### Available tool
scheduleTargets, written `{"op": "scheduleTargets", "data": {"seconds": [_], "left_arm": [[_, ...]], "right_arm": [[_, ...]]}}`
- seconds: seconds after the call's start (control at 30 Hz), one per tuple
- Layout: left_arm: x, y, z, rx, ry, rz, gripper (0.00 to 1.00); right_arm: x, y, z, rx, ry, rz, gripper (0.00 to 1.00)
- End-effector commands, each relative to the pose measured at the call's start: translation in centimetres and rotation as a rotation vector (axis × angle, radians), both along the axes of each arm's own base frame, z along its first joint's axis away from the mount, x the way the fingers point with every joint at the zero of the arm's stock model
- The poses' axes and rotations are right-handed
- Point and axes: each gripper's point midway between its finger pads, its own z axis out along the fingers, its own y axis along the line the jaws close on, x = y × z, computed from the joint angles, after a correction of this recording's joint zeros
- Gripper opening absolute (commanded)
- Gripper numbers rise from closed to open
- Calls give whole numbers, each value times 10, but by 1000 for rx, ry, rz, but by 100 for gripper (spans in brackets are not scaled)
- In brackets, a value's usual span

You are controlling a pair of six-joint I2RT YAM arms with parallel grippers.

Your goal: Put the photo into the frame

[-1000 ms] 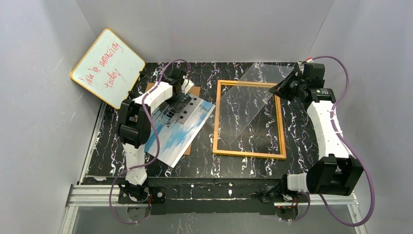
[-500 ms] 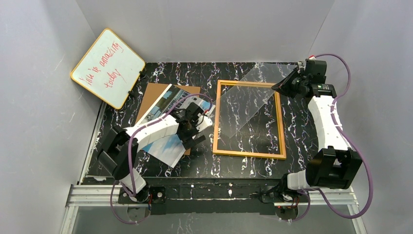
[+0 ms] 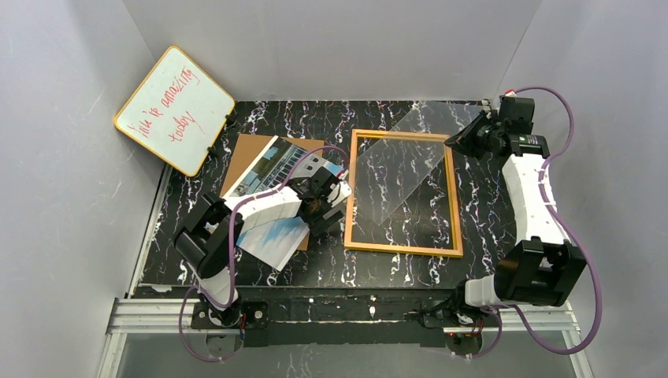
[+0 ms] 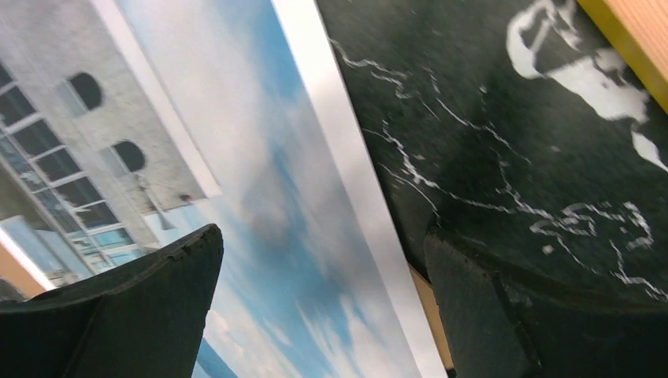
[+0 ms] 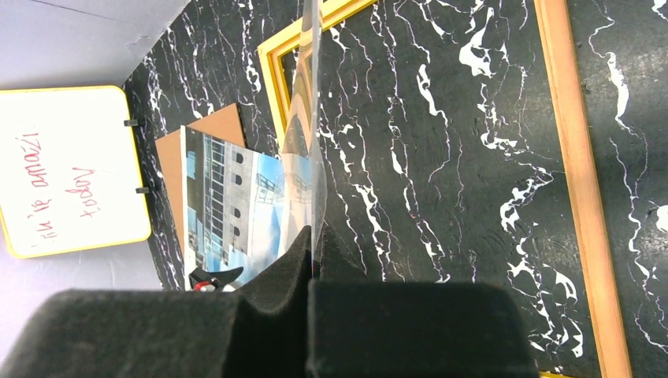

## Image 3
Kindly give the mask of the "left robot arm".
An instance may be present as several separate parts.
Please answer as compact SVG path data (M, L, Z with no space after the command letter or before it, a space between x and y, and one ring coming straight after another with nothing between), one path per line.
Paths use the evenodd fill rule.
M204 195L175 231L173 245L194 269L201 300L225 311L238 298L234 254L244 232L299 218L320 235L344 217L339 207L351 194L345 179L319 168L250 195Z

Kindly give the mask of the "brown backing board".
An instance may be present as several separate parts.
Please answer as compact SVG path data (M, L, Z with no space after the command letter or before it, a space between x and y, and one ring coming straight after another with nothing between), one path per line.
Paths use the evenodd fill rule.
M301 154L324 146L318 139L242 134L238 140L220 196L247 195L280 184ZM258 256L261 252L305 250L307 226L300 220L281 220L244 232L238 246Z

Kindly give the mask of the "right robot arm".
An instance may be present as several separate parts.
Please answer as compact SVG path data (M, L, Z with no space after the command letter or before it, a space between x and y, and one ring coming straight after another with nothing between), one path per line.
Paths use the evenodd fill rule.
M501 159L516 225L516 244L493 274L458 285L453 301L466 308L525 303L561 306L586 266L577 244L554 218L554 196L545 165L551 152L533 134L535 102L507 94L497 110L481 111L446 140L467 157Z

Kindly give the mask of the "clear acrylic sheet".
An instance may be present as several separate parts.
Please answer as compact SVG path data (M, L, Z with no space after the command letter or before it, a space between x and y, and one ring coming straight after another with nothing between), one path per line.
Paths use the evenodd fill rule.
M417 102L386 134L374 139L355 162L357 214L385 221L445 162L445 140L487 109L485 105Z

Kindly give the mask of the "building photo print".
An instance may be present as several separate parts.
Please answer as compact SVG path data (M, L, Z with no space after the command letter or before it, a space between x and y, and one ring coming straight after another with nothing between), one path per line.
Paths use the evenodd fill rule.
M236 232L242 250L280 271L298 250L305 250L309 235L329 232L344 217L343 202L351 195L346 170L321 156L321 140L290 139L268 135L239 137L221 198L239 213L243 228ZM327 180L321 201L302 200L293 182L316 173Z

